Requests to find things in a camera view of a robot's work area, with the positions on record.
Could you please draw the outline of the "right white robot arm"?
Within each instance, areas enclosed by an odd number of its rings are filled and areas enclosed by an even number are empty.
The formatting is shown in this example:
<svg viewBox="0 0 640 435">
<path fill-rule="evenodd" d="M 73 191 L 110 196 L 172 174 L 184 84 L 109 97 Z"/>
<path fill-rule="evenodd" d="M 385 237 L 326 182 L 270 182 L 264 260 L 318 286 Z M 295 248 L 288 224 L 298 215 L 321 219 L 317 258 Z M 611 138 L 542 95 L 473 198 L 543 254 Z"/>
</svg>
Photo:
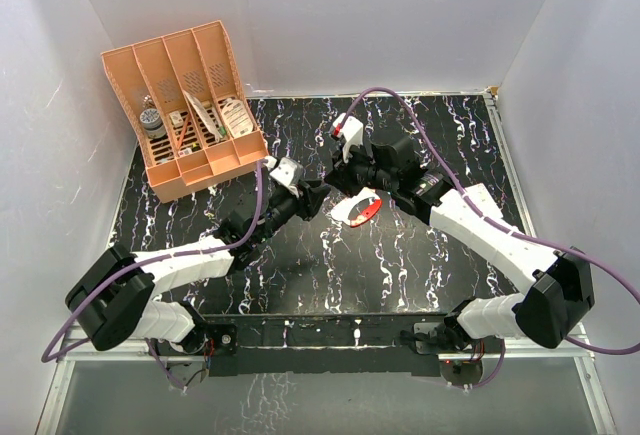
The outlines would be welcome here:
<svg viewBox="0 0 640 435">
<path fill-rule="evenodd" d="M 575 250 L 540 246 L 491 215 L 501 211 L 482 184 L 460 194 L 451 178 L 422 165 L 412 141 L 365 147 L 361 136 L 340 137 L 325 181 L 346 196 L 370 188 L 387 192 L 395 205 L 455 238 L 500 271 L 515 293 L 461 302 L 419 341 L 466 352 L 486 337 L 526 337 L 557 347 L 593 307 L 589 264 Z"/>
</svg>

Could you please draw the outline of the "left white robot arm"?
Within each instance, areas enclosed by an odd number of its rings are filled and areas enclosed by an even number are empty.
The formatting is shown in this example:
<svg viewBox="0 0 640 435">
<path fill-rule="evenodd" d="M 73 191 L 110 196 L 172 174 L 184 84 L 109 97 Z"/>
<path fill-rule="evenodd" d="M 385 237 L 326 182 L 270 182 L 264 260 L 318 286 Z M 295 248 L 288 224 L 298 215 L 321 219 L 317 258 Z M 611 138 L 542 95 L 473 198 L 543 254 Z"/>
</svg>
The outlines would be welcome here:
<svg viewBox="0 0 640 435">
<path fill-rule="evenodd" d="M 164 293 L 244 269 L 290 219 L 308 221 L 330 188 L 301 180 L 293 190 L 277 186 L 264 206 L 234 210 L 211 235 L 197 242 L 152 252 L 108 248 L 67 294 L 86 337 L 98 351 L 129 339 L 156 339 L 186 354 L 202 350 L 207 323 L 187 302 L 164 302 Z"/>
</svg>

